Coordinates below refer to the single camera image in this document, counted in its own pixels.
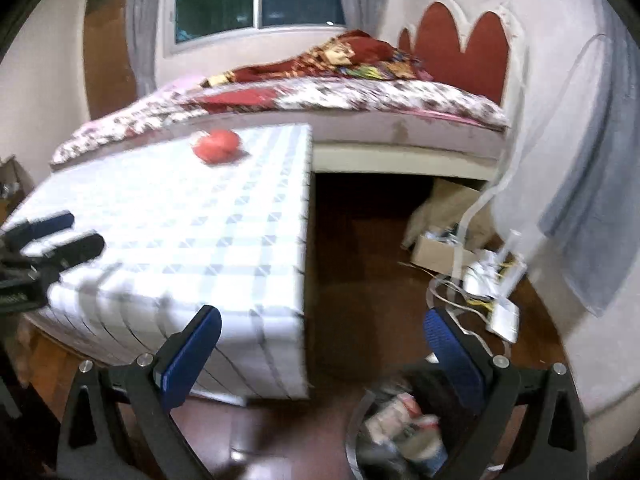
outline red headboard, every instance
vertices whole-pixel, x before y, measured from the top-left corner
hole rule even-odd
[[[411,51],[405,28],[398,47]],[[509,42],[500,17],[493,12],[484,13],[471,31],[465,51],[460,50],[458,29],[449,9],[440,2],[431,4],[417,30],[414,56],[422,60],[434,81],[484,95],[500,104],[509,59]]]

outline black clamp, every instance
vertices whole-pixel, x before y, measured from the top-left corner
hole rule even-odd
[[[207,469],[175,425],[180,406],[216,346],[219,311],[203,306],[187,327],[156,352],[130,365],[80,365],[66,403],[57,474],[65,480],[149,480],[134,465],[117,403],[130,404],[158,466],[168,480],[210,480]]]
[[[568,367],[556,363],[549,370],[533,370],[518,368],[505,356],[491,357],[475,337],[462,331],[446,308],[434,311],[487,386],[486,402],[473,428],[452,450],[434,480],[482,478],[514,407],[521,405],[527,405],[527,411],[500,478],[587,478],[584,414]]]
[[[0,232],[0,314],[42,308],[47,304],[49,285],[60,279],[61,272],[100,256],[104,239],[97,233],[76,238],[42,256],[20,254],[30,242],[69,229],[74,220],[66,211]]]

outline checkered tablecloth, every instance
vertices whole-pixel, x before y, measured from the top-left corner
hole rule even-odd
[[[206,396],[304,397],[303,278],[311,135],[306,124],[239,130],[246,156],[206,166],[189,139],[60,171],[12,215],[69,210],[102,256],[62,275],[41,329],[110,364],[157,350],[203,304],[220,309],[218,348],[194,390]]]

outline white wall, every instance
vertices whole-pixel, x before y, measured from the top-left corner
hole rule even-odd
[[[82,66],[85,0],[41,0],[0,64],[0,156],[34,184],[56,147],[89,119]]]
[[[408,22],[417,23],[430,1],[404,0]],[[494,218],[503,238],[509,229],[524,233],[520,250],[532,257],[530,279],[561,333],[590,418],[590,461],[597,462],[628,444],[640,427],[640,394],[625,398],[640,383],[640,285],[634,284],[640,283],[640,264],[607,313],[596,319],[564,284],[558,258],[536,224],[570,169],[590,119],[602,66],[600,40],[590,47],[561,102],[557,95],[582,46],[602,30],[599,0],[456,1],[471,19],[505,3],[527,37],[529,76],[520,134],[530,136],[533,147],[508,189],[495,200]],[[535,127],[553,106],[557,111],[541,135]]]

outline window frame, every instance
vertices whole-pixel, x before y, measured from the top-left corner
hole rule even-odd
[[[234,38],[245,38],[248,36],[261,36],[263,34],[273,34],[274,32],[321,32],[331,31],[340,34],[346,30],[345,25],[326,25],[324,23],[301,23],[292,25],[268,25],[258,27],[262,21],[262,0],[254,0],[254,22],[251,27],[236,28],[224,32],[208,34],[195,40],[177,43],[175,41],[175,0],[163,0],[164,6],[164,49],[168,54],[178,54],[185,50],[200,48],[208,44],[213,44],[222,40]]]

